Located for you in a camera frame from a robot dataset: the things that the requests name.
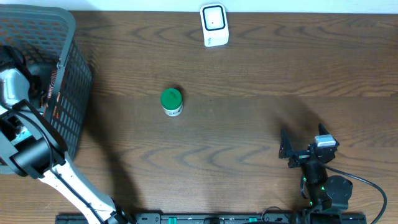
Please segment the orange small snack box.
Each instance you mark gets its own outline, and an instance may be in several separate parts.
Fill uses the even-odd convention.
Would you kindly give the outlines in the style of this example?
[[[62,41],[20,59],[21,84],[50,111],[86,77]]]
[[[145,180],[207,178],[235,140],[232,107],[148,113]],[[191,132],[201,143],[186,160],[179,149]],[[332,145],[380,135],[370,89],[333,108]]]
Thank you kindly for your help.
[[[44,110],[44,118],[51,120],[57,109],[57,104],[60,95],[60,87],[62,84],[62,74],[58,68],[55,68],[51,72],[49,90],[46,96],[46,104]]]

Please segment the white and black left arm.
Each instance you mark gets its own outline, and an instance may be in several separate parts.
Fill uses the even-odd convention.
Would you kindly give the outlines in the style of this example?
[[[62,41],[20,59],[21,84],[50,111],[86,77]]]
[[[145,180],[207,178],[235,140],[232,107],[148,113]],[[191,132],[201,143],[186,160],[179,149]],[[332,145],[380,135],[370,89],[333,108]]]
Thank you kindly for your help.
[[[135,223],[74,165],[68,147],[39,109],[40,77],[14,47],[1,47],[1,172],[37,179],[60,192],[88,223]]]

